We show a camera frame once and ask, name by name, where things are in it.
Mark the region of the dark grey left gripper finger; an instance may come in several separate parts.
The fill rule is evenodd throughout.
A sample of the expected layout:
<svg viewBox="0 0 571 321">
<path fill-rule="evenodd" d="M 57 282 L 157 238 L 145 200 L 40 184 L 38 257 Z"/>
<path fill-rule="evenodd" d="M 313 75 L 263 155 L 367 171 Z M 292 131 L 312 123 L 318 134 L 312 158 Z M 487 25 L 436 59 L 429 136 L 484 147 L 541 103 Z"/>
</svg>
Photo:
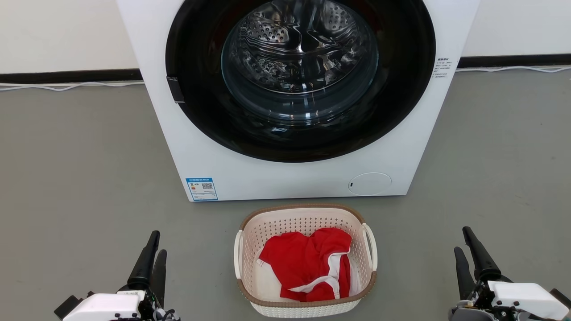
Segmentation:
<svg viewBox="0 0 571 321">
<path fill-rule="evenodd" d="M 153 265 L 150 288 L 161 308 L 165 307 L 167 250 L 160 250 Z"/>
<path fill-rule="evenodd" d="M 127 279 L 130 290 L 145 290 L 151 286 L 155 256 L 160 242 L 160 232 L 152 231 L 148 242 L 141 250 L 137 262 Z"/>
</svg>

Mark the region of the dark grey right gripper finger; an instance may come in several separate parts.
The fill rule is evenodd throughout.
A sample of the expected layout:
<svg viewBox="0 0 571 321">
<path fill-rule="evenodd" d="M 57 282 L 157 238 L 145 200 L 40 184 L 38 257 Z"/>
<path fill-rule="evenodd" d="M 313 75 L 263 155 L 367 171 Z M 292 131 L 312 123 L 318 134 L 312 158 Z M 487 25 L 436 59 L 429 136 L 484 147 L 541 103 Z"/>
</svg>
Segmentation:
<svg viewBox="0 0 571 321">
<path fill-rule="evenodd" d="M 460 247 L 454 248 L 455 272 L 461 300 L 472 299 L 475 282 L 470 274 L 468 260 Z"/>
<path fill-rule="evenodd" d="M 470 227 L 463 227 L 462 232 L 472 255 L 475 279 L 481 282 L 500 280 L 502 278 L 501 270 L 473 230 Z"/>
</svg>

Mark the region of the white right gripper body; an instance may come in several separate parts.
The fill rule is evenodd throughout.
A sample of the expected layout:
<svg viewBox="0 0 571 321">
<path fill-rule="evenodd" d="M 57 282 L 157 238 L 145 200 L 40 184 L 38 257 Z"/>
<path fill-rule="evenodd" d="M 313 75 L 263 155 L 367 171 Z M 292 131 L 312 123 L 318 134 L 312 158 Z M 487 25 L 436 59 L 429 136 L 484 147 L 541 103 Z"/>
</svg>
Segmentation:
<svg viewBox="0 0 571 321">
<path fill-rule="evenodd" d="M 568 321 L 569 299 L 536 283 L 480 282 L 472 299 L 460 300 L 451 321 Z"/>
</svg>

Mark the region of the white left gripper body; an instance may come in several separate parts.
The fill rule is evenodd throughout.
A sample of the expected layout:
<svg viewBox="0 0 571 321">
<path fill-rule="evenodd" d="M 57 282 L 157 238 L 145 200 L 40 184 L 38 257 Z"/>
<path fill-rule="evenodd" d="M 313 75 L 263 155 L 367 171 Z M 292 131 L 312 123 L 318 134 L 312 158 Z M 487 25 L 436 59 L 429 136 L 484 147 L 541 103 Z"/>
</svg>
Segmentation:
<svg viewBox="0 0 571 321">
<path fill-rule="evenodd" d="M 180 321 L 175 309 L 163 309 L 146 290 L 115 294 L 88 293 L 85 299 L 70 296 L 62 304 L 64 321 Z"/>
</svg>

